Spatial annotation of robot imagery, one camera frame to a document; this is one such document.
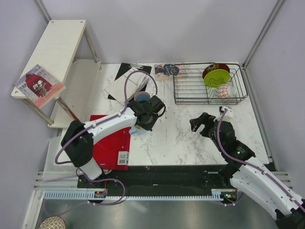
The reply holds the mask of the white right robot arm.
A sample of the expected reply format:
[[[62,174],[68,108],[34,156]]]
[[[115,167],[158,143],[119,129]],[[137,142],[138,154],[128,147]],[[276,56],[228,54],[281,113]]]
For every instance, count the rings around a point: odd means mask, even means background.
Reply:
[[[201,136],[213,141],[227,162],[220,171],[218,182],[242,191],[263,207],[274,219],[279,229],[303,229],[305,227],[305,199],[278,179],[235,136],[230,122],[224,120],[227,111],[219,119],[206,112],[191,119],[191,130],[196,132],[203,125]]]

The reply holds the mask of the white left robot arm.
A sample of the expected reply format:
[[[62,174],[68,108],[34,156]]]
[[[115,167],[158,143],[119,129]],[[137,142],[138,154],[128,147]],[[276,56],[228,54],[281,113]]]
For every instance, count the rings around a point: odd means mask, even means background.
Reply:
[[[152,131],[157,119],[165,113],[165,103],[156,95],[147,101],[130,101],[113,114],[90,122],[74,120],[61,142],[74,167],[79,168],[93,187],[101,187],[105,177],[93,158],[93,146],[105,137],[125,128],[138,126]]]

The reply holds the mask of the green plate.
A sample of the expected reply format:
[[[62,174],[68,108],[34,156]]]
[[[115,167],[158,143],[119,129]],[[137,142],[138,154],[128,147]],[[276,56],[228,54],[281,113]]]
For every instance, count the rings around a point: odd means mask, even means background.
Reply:
[[[214,70],[209,72],[203,79],[204,84],[208,87],[219,87],[230,80],[229,72],[225,70]]]

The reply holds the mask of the light blue mug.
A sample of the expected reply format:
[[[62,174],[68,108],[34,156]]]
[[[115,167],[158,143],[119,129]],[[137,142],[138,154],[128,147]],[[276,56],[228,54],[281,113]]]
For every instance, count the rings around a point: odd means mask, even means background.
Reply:
[[[139,135],[144,135],[146,134],[148,131],[143,129],[142,127],[140,126],[133,126],[130,130],[129,130],[129,134],[130,135],[135,135],[135,134],[139,134]]]

